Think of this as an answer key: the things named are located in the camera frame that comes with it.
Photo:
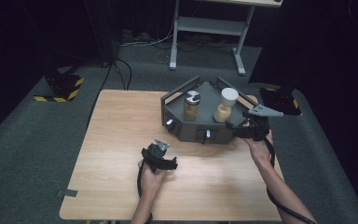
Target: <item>wrist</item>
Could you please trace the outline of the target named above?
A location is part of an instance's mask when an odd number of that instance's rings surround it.
[[[269,162],[269,160],[259,160],[259,161],[256,161],[255,162],[255,165],[257,166],[258,170],[260,172],[262,171],[267,171],[267,170],[270,170],[272,169],[272,165],[271,163]]]
[[[143,201],[144,203],[153,203],[155,198],[156,198],[156,195],[153,193],[143,193],[139,200]]]

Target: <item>robotic hand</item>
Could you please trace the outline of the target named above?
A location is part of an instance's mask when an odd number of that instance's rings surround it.
[[[257,105],[249,111],[243,111],[242,115],[246,120],[235,126],[226,121],[226,127],[229,128],[234,136],[239,138],[252,138],[254,141],[262,141],[269,134],[269,118],[281,117],[282,112],[270,109],[263,105]]]
[[[153,173],[156,172],[157,169],[160,170],[175,170],[178,164],[176,163],[176,157],[171,161],[164,160],[165,153],[167,152],[168,147],[170,145],[165,144],[159,141],[157,138],[155,139],[157,144],[150,144],[150,146],[145,149],[142,149],[142,156],[144,157],[144,162],[146,162]]]

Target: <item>glass jar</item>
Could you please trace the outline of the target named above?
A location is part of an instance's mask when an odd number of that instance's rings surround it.
[[[200,94],[197,91],[188,91],[185,97],[185,119],[195,120],[199,112]]]
[[[224,123],[230,120],[232,107],[238,99],[238,92],[232,88],[224,88],[220,96],[220,104],[213,113],[213,118],[218,123]]]

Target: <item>black jar lid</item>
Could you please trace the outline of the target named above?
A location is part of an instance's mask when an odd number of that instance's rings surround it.
[[[201,95],[197,91],[188,91],[186,93],[186,103],[188,105],[198,105],[200,103]]]

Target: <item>wooden table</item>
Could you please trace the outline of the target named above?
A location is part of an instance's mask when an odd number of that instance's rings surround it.
[[[243,41],[245,40],[245,37],[248,33],[255,7],[280,7],[282,4],[282,1],[275,2],[274,0],[201,0],[205,2],[241,4],[249,6],[248,13],[244,21],[223,21],[179,16],[179,1],[180,0],[176,0],[175,2],[175,11],[173,15],[173,41],[171,47],[170,69],[176,69],[177,36],[179,31],[200,32],[218,35],[238,35],[240,37],[238,46],[232,51],[240,76],[245,76],[246,74],[240,53],[242,50]]]
[[[141,150],[154,139],[177,157],[152,210],[154,220],[280,220],[247,145],[180,142],[161,125],[161,91],[102,91],[80,149],[60,216],[129,220],[138,203]],[[279,163],[276,170],[280,175]]]

